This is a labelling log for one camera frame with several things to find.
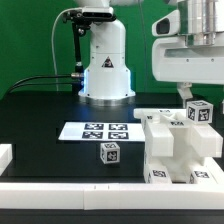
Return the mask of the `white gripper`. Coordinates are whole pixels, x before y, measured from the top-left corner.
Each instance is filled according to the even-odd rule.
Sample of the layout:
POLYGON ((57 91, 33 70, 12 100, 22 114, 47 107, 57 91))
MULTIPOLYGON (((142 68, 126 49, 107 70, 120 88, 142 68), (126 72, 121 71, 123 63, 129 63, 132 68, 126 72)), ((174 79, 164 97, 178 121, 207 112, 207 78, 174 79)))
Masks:
POLYGON ((152 25, 152 73, 157 81, 176 82, 183 107, 193 98, 191 83, 224 84, 224 32, 212 46, 188 47, 174 10, 152 25))

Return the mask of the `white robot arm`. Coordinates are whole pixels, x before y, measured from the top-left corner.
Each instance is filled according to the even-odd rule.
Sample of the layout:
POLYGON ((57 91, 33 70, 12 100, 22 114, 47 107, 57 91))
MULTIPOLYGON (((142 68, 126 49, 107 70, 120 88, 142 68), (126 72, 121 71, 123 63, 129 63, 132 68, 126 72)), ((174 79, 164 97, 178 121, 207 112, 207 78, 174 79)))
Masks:
MULTIPOLYGON (((90 23, 90 64, 79 95, 98 103, 135 96, 125 65, 126 30, 113 7, 143 0, 74 0, 78 18, 90 23)), ((183 100, 191 85, 224 85, 224 0, 164 0, 176 9, 152 25, 152 74, 175 82, 183 100)))

